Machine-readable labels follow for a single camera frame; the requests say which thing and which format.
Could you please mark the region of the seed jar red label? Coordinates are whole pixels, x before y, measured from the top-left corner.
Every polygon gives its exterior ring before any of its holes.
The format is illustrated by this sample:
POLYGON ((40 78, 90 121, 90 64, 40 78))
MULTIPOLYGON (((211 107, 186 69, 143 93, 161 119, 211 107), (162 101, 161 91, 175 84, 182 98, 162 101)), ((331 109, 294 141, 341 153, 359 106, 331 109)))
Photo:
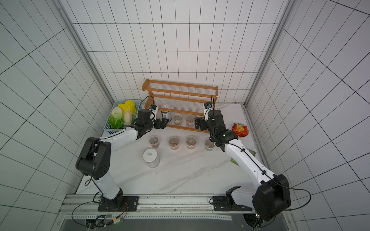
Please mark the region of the seed jar red label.
POLYGON ((177 150, 180 146, 180 139, 177 136, 173 136, 169 139, 168 144, 172 150, 177 150))
POLYGON ((197 146, 197 139, 194 136, 188 136, 186 139, 186 146, 188 149, 194 149, 197 146))

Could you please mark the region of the small jar yellow label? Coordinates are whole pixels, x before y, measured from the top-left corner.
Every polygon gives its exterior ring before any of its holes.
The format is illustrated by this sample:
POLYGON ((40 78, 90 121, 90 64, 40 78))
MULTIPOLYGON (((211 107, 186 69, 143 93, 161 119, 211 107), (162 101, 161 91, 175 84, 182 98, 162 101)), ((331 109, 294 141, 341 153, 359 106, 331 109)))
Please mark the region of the small jar yellow label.
POLYGON ((173 121, 174 121, 174 124, 177 125, 177 126, 180 126, 182 125, 182 122, 183 122, 183 116, 181 114, 175 114, 173 117, 172 117, 173 121))

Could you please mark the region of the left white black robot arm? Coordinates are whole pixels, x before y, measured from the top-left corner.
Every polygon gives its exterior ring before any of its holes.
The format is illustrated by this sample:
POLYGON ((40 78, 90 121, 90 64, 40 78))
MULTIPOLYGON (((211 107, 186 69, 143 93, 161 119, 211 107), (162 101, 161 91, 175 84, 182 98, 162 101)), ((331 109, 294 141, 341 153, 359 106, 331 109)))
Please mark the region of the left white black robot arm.
POLYGON ((157 118, 158 107, 141 109, 133 124, 113 135, 95 138, 89 137, 76 162, 76 169, 84 176, 89 176, 102 199, 99 212, 136 211, 138 196, 124 196, 122 189, 114 182, 110 172, 111 153, 127 144, 140 139, 152 129, 164 129, 169 122, 166 118, 157 118))

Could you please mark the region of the dark green bottle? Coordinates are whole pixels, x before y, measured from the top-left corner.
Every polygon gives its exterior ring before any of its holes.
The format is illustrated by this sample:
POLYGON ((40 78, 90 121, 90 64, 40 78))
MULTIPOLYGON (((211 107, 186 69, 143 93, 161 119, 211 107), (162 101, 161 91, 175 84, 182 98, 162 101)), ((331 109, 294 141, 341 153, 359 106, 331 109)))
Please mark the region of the dark green bottle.
POLYGON ((162 108, 163 108, 163 110, 161 111, 162 117, 171 121, 172 120, 172 113, 170 111, 168 111, 168 109, 170 109, 170 106, 164 104, 162 108))

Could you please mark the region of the small jar pink label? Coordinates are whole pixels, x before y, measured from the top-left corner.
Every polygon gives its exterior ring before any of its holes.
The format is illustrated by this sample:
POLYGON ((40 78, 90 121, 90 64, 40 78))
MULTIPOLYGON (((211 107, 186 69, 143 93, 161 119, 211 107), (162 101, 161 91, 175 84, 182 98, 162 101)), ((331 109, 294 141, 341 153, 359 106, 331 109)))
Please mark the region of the small jar pink label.
POLYGON ((188 127, 195 127, 195 119, 196 119, 196 116, 194 116, 194 115, 188 115, 186 117, 186 125, 188 127))

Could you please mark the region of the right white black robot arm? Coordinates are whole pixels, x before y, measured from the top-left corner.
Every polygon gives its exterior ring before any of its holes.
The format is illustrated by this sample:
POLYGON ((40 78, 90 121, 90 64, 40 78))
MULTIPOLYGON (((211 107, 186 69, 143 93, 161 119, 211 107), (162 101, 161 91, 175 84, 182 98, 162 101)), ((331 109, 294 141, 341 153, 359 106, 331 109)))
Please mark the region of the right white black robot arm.
POLYGON ((255 211, 260 219, 270 221, 291 206, 289 182, 256 159, 238 136, 227 129, 220 110, 208 108, 196 118, 195 126, 210 133, 210 141, 236 161, 253 185, 252 189, 235 186, 224 196, 212 198, 217 211, 255 211))

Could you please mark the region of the seed jar dark label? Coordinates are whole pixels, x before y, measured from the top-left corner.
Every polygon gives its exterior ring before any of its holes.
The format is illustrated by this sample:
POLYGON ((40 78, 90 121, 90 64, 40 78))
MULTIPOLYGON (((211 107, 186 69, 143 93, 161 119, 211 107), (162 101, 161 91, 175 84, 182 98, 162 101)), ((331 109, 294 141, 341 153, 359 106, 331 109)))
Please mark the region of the seed jar dark label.
POLYGON ((149 140, 150 145, 152 146, 153 149, 156 149, 160 145, 160 140, 158 136, 152 136, 149 140))

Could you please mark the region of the large white-lid can shelf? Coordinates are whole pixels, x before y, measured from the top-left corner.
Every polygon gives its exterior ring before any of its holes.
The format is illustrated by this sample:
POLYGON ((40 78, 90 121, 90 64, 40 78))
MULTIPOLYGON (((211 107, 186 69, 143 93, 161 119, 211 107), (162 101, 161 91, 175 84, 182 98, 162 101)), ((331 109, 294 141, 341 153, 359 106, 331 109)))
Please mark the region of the large white-lid can shelf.
POLYGON ((157 151, 153 148, 147 149, 143 153, 143 160, 150 168, 155 168, 160 163, 160 157, 157 151))

